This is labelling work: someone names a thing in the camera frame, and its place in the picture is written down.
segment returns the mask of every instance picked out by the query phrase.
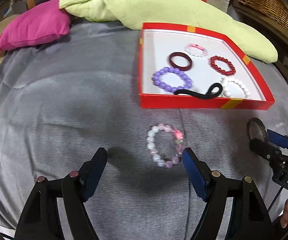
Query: red beaded bracelet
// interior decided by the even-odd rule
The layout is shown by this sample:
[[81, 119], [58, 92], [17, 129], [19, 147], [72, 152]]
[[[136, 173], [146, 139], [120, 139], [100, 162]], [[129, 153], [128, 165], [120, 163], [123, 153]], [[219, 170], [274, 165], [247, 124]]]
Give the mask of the red beaded bracelet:
[[[228, 67], [230, 68], [230, 71], [225, 71], [223, 69], [221, 69], [219, 66], [217, 66], [215, 64], [215, 60], [219, 60], [219, 61], [222, 61], [222, 62], [225, 62]], [[221, 73], [222, 75], [225, 75], [225, 76], [231, 76], [231, 75], [234, 75], [236, 73], [236, 69], [235, 67], [233, 66], [233, 64], [228, 61], [228, 59], [226, 58], [223, 58], [223, 57], [219, 57], [219, 56], [213, 56], [210, 58], [210, 66], [216, 70], [217, 72]]]

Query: gray fabric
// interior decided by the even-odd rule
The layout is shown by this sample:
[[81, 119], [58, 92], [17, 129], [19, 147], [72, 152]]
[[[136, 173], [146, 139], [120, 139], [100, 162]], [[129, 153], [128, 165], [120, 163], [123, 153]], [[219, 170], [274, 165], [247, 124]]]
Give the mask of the gray fabric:
[[[246, 123], [257, 116], [288, 134], [288, 87], [276, 68], [252, 60], [276, 99], [268, 111], [141, 109], [139, 35], [119, 22], [84, 21], [57, 43], [7, 54], [0, 66], [0, 225], [16, 227], [38, 176], [62, 178], [104, 147], [108, 163], [85, 204], [99, 238], [189, 239], [204, 203], [182, 164], [165, 169], [151, 160], [146, 133], [161, 122], [183, 130], [186, 145], [211, 169], [228, 178], [251, 176], [269, 205], [279, 186], [268, 163], [250, 152]], [[174, 151], [170, 139], [157, 137], [158, 149], [167, 155]], [[231, 200], [218, 239], [226, 232], [230, 208]], [[62, 219], [66, 239], [72, 239]]]

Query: wicker basket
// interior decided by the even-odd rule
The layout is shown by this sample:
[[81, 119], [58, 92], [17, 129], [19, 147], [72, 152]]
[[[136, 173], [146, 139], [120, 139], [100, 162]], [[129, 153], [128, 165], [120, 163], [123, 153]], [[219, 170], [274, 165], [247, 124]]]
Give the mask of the wicker basket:
[[238, 0], [288, 30], [288, 5], [284, 0]]

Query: long green pillow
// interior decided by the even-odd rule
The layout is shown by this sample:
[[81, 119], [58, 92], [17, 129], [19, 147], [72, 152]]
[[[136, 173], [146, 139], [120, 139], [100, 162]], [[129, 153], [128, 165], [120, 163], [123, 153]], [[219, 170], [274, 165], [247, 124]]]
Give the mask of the long green pillow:
[[201, 27], [227, 35], [250, 57], [266, 63], [278, 57], [257, 30], [201, 0], [60, 0], [60, 8], [90, 21], [119, 20], [133, 30], [140, 30], [143, 22]]

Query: yellow stripe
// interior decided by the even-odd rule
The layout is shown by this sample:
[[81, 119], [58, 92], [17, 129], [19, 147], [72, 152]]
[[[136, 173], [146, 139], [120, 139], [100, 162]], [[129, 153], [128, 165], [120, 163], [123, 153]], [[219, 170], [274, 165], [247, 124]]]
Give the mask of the yellow stripe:
[[195, 33], [195, 30], [196, 30], [196, 27], [194, 27], [194, 26], [187, 26], [187, 32], [189, 32], [189, 33]]
[[247, 57], [246, 55], [243, 57], [243, 61], [245, 62], [246, 65], [248, 65], [248, 63], [250, 62], [249, 57]]
[[242, 102], [242, 98], [231, 98], [229, 101], [224, 104], [221, 108], [222, 109], [233, 109], [235, 108], [240, 102]]

